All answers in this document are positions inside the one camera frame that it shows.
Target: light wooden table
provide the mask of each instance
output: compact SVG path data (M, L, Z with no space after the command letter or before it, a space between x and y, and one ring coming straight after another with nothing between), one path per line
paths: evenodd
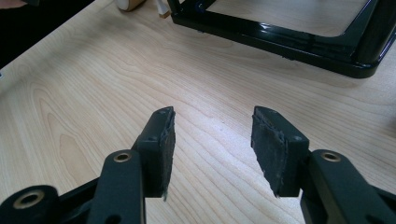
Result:
M147 200L148 223L304 222L298 199L274 197L250 148L254 105L396 193L395 57L392 47L373 77L352 79L175 25L151 0L130 13L97 0L1 70L0 201L96 178L168 105L173 173L167 202Z

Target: dark background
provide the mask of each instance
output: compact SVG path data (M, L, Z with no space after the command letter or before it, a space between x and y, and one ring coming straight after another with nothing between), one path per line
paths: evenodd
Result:
M38 7L0 9L0 68L73 17L93 0L44 0Z

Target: table surface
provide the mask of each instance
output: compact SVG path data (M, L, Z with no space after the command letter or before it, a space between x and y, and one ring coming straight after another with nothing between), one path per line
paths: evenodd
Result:
M392 47L372 77L353 79L175 25L152 0L129 13L97 0L1 70L0 201L96 178L169 105L173 173L166 203L147 199L148 223L304 222L299 199L274 197L250 148L255 105L396 193L395 57Z

